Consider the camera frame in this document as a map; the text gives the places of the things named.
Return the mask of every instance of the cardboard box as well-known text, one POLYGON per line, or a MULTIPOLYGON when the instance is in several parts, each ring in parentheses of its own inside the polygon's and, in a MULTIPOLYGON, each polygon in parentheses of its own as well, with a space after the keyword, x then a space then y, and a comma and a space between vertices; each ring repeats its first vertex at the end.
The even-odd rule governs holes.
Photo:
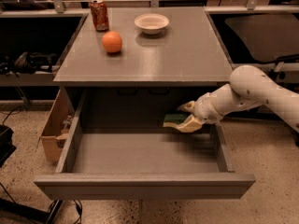
POLYGON ((57 162, 60 158, 63 144, 56 138, 62 134, 64 121, 69 114, 67 102, 62 93, 58 92, 40 137, 47 161, 57 162))

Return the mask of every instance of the soda can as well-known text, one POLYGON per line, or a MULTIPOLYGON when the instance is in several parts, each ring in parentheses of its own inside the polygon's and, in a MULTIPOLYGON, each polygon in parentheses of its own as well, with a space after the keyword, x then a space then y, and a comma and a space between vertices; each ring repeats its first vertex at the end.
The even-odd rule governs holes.
POLYGON ((92 0, 90 3, 93 15, 93 25, 96 31, 103 32, 109 29, 107 6, 104 0, 92 0))

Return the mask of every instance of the concrete floor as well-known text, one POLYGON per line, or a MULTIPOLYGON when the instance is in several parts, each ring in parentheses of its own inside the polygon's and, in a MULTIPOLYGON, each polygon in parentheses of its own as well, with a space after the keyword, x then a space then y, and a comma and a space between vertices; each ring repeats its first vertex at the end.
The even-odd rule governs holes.
MULTIPOLYGON (((6 121, 17 149, 0 169, 0 182, 17 203, 43 211, 52 201, 33 180, 55 170, 46 161, 42 145, 37 145, 49 109, 34 106, 6 121)), ((222 127, 235 171, 256 177, 240 200, 82 201, 82 223, 299 223, 299 149, 290 128, 280 121, 237 119, 224 120, 222 127)), ((0 197, 9 199, 2 190, 0 197)), ((55 223, 74 223, 77 218, 73 201, 67 201, 55 223)), ((33 222, 0 212, 0 223, 33 222)))

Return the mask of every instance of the open drawer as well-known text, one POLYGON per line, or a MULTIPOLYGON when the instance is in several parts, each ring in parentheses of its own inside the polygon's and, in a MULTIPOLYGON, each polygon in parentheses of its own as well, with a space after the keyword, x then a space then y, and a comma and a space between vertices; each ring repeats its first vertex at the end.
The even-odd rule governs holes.
POLYGON ((220 125, 163 128, 198 88, 89 88, 54 175, 35 183, 53 200, 240 198, 255 182, 235 174, 220 125))

